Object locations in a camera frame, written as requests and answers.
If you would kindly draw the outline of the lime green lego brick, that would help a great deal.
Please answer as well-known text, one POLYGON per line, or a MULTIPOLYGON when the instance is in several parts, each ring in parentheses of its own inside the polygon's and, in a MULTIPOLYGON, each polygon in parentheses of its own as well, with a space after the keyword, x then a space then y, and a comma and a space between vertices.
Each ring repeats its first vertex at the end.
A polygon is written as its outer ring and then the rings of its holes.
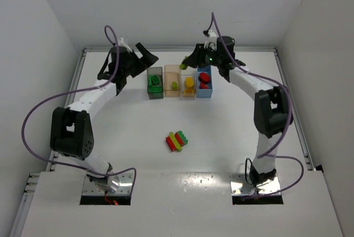
POLYGON ((181 70, 186 70, 188 68, 188 65, 185 63, 185 61, 183 61, 181 64, 180 64, 180 69, 181 70))

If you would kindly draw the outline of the red flower lego piece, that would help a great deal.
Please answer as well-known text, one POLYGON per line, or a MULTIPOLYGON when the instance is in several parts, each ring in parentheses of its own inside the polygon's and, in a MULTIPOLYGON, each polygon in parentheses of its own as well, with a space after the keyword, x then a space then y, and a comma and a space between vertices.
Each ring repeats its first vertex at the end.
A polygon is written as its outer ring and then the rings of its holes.
POLYGON ((204 84, 209 84, 211 81, 211 77, 209 76, 208 73, 201 72, 201 73, 199 73, 199 81, 204 84))

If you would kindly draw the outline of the yellow round lego piece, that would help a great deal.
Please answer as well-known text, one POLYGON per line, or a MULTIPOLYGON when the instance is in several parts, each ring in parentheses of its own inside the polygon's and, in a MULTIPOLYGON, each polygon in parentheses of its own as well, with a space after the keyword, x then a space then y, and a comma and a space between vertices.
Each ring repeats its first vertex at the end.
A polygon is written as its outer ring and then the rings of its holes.
POLYGON ((193 89, 194 88, 194 79, 192 77, 187 77, 185 79, 185 87, 187 89, 193 89))

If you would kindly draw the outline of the red curved lego piece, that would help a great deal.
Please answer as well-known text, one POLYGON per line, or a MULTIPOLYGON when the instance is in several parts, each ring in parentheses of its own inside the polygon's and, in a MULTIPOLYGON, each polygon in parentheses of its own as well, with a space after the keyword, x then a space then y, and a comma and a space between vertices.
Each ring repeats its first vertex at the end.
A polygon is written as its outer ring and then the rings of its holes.
POLYGON ((209 86, 208 86, 208 84, 204 84, 204 83, 200 83, 199 84, 199 89, 209 89, 209 86))

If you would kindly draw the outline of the small lime green lego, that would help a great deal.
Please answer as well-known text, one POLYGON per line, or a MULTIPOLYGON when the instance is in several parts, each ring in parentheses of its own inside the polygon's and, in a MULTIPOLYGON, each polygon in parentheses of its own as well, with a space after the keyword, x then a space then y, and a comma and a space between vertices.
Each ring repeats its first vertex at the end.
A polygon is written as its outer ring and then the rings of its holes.
POLYGON ((171 89, 172 89, 173 91, 177 91, 177 90, 178 90, 178 84, 177 84, 176 82, 172 82, 172 84, 171 84, 171 89))

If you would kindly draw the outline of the red green lego stack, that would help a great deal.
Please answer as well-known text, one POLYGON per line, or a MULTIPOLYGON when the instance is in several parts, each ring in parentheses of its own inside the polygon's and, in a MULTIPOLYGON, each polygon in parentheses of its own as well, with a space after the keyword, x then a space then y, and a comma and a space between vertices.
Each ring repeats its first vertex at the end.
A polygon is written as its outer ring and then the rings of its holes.
POLYGON ((165 138, 165 142, 171 152, 181 152, 183 147, 188 144, 188 139, 185 134, 179 130, 177 132, 170 132, 165 138))

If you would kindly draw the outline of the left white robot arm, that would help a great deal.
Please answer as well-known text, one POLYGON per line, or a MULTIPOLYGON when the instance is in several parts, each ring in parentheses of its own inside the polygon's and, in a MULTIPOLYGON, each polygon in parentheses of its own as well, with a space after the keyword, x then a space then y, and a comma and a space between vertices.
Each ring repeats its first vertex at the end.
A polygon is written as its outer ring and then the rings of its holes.
POLYGON ((127 77, 140 75, 158 61, 141 43, 136 48, 141 56, 127 45, 110 48, 94 86, 77 101, 53 111, 50 148, 77 163, 91 179, 106 180, 113 169, 93 152, 94 116, 123 90, 127 77))

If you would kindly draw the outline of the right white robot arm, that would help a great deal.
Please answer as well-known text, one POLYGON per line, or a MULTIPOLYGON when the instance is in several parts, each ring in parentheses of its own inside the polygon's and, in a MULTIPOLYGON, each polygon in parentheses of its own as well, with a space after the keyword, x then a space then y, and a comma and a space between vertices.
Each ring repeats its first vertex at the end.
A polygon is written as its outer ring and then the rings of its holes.
POLYGON ((196 44, 194 51, 180 65, 181 69, 215 66, 220 76, 237 86, 254 101, 253 121, 258 130, 256 155, 247 169, 247 182, 257 185, 273 180, 276 175, 275 158, 280 140, 292 123, 287 91, 253 76, 246 64, 235 58, 235 41, 222 36, 206 44, 196 44))

